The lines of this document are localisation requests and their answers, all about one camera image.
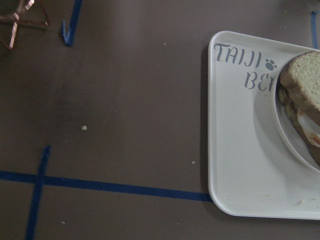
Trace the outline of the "fried egg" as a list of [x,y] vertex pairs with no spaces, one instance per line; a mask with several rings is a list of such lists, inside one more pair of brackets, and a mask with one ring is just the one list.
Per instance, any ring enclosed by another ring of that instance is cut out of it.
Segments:
[[320,126],[311,120],[300,109],[297,111],[297,121],[311,145],[320,147]]

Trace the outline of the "long blue tape strip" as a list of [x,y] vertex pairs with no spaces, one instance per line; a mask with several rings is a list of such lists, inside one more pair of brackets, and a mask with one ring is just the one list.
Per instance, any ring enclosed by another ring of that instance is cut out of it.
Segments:
[[48,186],[56,186],[56,187],[106,191],[106,192],[173,198],[173,199],[192,200],[192,201],[201,201],[201,202],[212,201],[208,193],[202,193],[202,192],[154,188],[154,187],[137,186],[137,185],[130,185],[130,184],[90,181],[90,180],[62,178],[62,177],[54,177],[54,176],[44,176],[43,184]]

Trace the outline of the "blue tape strip near plate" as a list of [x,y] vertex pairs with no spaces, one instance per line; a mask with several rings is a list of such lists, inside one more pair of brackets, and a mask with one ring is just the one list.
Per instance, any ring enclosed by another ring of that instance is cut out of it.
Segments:
[[317,16],[320,13],[318,9],[314,9],[310,13],[310,31],[311,31],[311,44],[314,49],[318,49],[318,35],[317,35]]

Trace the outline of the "white bear print tray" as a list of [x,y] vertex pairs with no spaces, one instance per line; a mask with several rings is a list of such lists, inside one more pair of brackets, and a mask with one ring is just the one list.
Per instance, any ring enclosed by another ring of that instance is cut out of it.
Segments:
[[304,46],[232,31],[208,46],[208,189],[233,216],[320,218],[320,171],[302,164],[282,141],[272,87]]

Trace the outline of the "blue tape corner piece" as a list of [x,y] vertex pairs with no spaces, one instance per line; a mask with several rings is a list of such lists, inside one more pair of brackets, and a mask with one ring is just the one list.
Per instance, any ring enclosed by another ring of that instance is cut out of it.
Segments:
[[75,0],[74,5],[72,8],[72,13],[71,17],[69,20],[69,24],[67,25],[66,22],[63,20],[62,25],[61,25],[61,36],[63,39],[63,43],[67,47],[72,47],[74,38],[75,38],[75,33],[78,25],[78,19],[80,16],[81,12],[81,7],[82,7],[82,0]]

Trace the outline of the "short blue tape strip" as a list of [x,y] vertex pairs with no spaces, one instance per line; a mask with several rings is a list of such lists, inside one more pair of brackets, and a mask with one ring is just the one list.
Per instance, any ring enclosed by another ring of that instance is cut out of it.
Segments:
[[32,199],[29,208],[28,221],[25,232],[25,240],[33,240],[36,231],[36,224],[38,219],[38,211],[40,208],[40,201],[42,197],[43,185],[45,182],[45,172],[51,154],[51,146],[48,145],[43,149],[40,164],[35,177],[35,184],[32,192]]

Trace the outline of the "white round plate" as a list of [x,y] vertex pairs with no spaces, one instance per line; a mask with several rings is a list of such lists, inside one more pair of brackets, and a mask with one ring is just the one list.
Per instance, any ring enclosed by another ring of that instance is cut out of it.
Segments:
[[306,167],[320,171],[320,53],[295,56],[271,89],[276,129],[288,150]]

